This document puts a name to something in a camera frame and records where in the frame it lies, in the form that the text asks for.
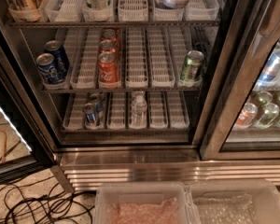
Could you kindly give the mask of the clear water bottle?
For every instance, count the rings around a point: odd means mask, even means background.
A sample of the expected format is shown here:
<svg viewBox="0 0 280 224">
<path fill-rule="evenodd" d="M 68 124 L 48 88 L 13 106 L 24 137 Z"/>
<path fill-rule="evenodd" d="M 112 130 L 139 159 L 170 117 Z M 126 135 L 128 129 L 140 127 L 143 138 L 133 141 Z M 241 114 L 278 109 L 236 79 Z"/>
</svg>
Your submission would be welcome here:
<svg viewBox="0 0 280 224">
<path fill-rule="evenodd" d="M 142 95 L 137 95 L 132 102 L 132 126 L 135 129 L 147 125 L 147 101 Z"/>
</svg>

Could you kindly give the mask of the closed glass fridge door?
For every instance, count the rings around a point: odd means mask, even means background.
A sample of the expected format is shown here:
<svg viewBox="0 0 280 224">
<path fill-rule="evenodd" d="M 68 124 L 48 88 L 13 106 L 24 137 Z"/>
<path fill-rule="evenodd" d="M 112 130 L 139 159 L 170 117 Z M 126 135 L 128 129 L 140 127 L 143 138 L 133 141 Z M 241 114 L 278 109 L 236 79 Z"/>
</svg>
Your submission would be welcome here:
<svg viewBox="0 0 280 224">
<path fill-rule="evenodd" d="M 204 160 L 280 159 L 280 131 L 233 128 L 280 37 L 280 0 L 227 0 L 194 140 Z"/>
</svg>

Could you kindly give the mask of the open fridge door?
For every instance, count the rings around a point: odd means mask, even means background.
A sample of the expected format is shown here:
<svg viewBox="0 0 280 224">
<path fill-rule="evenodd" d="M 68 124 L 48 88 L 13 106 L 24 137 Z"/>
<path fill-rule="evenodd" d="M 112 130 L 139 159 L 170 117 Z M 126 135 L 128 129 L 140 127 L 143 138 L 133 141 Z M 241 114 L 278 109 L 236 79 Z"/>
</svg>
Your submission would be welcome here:
<svg viewBox="0 0 280 224">
<path fill-rule="evenodd" d="M 0 159 L 0 185 L 50 168 L 53 165 L 52 155 L 44 148 L 42 138 L 36 133 L 30 114 L 20 98 L 19 89 L 15 88 L 3 65 L 9 65 L 10 48 L 0 31 L 0 114 L 9 127 L 20 138 L 28 151 L 27 155 L 6 161 L 7 151 Z"/>
</svg>

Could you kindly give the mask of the rear small blue can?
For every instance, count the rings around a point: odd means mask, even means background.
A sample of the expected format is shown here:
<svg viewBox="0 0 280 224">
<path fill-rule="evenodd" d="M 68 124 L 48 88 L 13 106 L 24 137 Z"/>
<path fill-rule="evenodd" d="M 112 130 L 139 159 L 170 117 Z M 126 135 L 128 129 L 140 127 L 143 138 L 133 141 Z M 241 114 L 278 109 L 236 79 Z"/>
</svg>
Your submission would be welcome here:
<svg viewBox="0 0 280 224">
<path fill-rule="evenodd" d="M 89 95 L 89 101 L 95 105 L 96 112 L 99 118 L 101 118 L 104 114 L 103 110 L 103 100 L 101 99 L 101 95 L 98 92 L 91 93 Z"/>
</svg>

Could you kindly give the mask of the front small blue can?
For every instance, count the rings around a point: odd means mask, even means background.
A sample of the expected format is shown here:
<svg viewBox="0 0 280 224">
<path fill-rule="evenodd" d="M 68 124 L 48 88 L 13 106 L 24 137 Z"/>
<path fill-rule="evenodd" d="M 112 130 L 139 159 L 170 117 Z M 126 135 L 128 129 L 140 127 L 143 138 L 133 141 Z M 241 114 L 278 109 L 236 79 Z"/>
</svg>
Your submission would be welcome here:
<svg viewBox="0 0 280 224">
<path fill-rule="evenodd" d="M 86 103 L 83 106 L 83 112 L 84 112 L 86 123 L 88 125 L 92 127 L 97 127 L 99 125 L 99 118 L 97 116 L 95 105 L 91 103 Z"/>
</svg>

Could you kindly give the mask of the front red cola can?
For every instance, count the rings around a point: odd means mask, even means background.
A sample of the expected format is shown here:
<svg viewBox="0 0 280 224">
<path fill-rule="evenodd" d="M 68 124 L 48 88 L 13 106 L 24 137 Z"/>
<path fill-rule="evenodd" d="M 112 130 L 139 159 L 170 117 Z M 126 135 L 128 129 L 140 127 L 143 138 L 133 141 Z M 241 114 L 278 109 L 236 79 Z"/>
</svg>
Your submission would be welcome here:
<svg viewBox="0 0 280 224">
<path fill-rule="evenodd" d="M 118 81 L 117 57 L 113 52 L 103 52 L 98 56 L 100 81 L 115 83 Z"/>
</svg>

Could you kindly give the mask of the red cola can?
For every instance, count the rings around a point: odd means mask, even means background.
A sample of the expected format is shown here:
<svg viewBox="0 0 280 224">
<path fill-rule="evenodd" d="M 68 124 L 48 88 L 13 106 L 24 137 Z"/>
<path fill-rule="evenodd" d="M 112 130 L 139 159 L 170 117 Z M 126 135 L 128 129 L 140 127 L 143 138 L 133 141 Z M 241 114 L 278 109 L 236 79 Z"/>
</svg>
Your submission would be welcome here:
<svg viewBox="0 0 280 224">
<path fill-rule="evenodd" d="M 118 41 L 118 34 L 114 29 L 104 29 L 101 36 L 102 40 Z"/>
<path fill-rule="evenodd" d="M 112 52 L 117 53 L 117 45 L 111 40 L 103 40 L 99 44 L 99 52 Z"/>
<path fill-rule="evenodd" d="M 115 83 L 118 81 L 117 57 L 113 52 L 103 52 L 98 56 L 100 81 Z"/>
</svg>

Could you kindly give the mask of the green soda can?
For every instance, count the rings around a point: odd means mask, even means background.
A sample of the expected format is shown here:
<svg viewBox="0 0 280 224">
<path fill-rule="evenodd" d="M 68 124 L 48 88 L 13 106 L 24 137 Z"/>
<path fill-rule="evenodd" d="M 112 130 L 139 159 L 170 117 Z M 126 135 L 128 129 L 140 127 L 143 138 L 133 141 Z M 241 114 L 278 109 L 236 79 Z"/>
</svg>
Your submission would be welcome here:
<svg viewBox="0 0 280 224">
<path fill-rule="evenodd" d="M 198 78 L 204 61 L 204 55 L 198 50 L 191 50 L 184 58 L 180 80 L 183 82 L 193 81 Z"/>
</svg>

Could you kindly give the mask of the middle red cola can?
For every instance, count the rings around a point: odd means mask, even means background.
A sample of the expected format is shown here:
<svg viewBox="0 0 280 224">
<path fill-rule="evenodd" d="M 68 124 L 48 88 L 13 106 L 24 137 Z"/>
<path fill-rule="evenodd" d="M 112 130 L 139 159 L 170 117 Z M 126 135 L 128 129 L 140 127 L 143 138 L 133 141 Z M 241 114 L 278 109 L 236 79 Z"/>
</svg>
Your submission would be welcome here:
<svg viewBox="0 0 280 224">
<path fill-rule="evenodd" d="M 99 44 L 99 52 L 112 52 L 117 53 L 117 45 L 111 40 L 103 40 Z"/>
</svg>

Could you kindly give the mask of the rear blue soda can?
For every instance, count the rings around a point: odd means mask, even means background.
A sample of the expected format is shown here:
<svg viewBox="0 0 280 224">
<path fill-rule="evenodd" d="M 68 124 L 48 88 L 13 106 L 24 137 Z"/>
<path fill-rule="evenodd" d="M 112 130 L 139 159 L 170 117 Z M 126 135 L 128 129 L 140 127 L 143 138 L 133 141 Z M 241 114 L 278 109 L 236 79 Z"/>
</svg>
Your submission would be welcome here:
<svg viewBox="0 0 280 224">
<path fill-rule="evenodd" d="M 70 63 L 63 44 L 57 40 L 50 40 L 45 44 L 44 50 L 54 56 L 54 59 L 59 66 L 59 70 L 64 76 L 66 76 Z"/>
</svg>

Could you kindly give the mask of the blue soda can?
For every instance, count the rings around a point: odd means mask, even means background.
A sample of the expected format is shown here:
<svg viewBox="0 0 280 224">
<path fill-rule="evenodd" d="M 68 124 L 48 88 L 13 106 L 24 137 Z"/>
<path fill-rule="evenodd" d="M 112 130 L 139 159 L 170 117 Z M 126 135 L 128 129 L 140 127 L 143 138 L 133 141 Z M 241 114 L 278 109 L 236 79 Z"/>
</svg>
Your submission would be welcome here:
<svg viewBox="0 0 280 224">
<path fill-rule="evenodd" d="M 42 53 L 36 58 L 38 71 L 47 84 L 59 84 L 64 82 L 63 73 L 59 70 L 54 56 L 50 53 Z"/>
<path fill-rule="evenodd" d="M 45 44 L 44 50 L 54 56 L 54 59 L 59 66 L 59 70 L 64 76 L 66 76 L 70 63 L 63 44 L 57 40 L 50 40 Z"/>
</svg>

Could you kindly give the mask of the left clear plastic bin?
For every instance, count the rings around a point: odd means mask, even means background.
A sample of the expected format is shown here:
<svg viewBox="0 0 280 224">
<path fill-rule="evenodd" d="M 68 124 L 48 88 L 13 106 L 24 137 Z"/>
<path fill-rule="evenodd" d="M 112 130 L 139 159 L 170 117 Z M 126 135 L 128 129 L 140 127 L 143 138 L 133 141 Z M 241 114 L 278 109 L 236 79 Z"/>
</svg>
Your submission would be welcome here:
<svg viewBox="0 0 280 224">
<path fill-rule="evenodd" d="M 102 184 L 93 224 L 194 224 L 189 188 L 179 182 Z"/>
</svg>

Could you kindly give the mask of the orange can behind glass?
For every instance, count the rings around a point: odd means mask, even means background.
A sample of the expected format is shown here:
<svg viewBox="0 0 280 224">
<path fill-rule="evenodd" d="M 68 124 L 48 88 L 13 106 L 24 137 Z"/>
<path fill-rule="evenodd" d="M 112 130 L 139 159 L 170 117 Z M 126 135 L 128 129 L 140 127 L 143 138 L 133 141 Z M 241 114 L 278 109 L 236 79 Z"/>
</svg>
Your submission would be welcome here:
<svg viewBox="0 0 280 224">
<path fill-rule="evenodd" d="M 245 103 L 241 113 L 235 121 L 235 126 L 239 128 L 248 127 L 257 113 L 258 108 L 253 103 Z"/>
</svg>

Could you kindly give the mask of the green can behind glass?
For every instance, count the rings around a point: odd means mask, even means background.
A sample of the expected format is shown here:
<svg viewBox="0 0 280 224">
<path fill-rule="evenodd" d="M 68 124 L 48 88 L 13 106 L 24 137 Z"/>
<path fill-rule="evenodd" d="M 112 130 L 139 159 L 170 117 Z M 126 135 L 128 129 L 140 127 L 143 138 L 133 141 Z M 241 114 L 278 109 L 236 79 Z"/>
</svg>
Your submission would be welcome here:
<svg viewBox="0 0 280 224">
<path fill-rule="evenodd" d="M 279 112 L 280 108 L 277 104 L 267 103 L 262 105 L 259 108 L 254 126 L 260 129 L 269 128 L 273 125 L 273 121 L 277 118 Z"/>
</svg>

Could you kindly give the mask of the right clear plastic bin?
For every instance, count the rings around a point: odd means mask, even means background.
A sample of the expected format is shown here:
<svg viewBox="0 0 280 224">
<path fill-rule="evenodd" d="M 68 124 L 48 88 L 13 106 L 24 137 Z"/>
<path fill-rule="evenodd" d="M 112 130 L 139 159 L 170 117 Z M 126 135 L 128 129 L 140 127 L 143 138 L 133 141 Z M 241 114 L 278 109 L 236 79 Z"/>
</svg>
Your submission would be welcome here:
<svg viewBox="0 0 280 224">
<path fill-rule="evenodd" d="M 280 224 L 280 194 L 261 180 L 221 180 L 190 185 L 201 224 Z"/>
</svg>

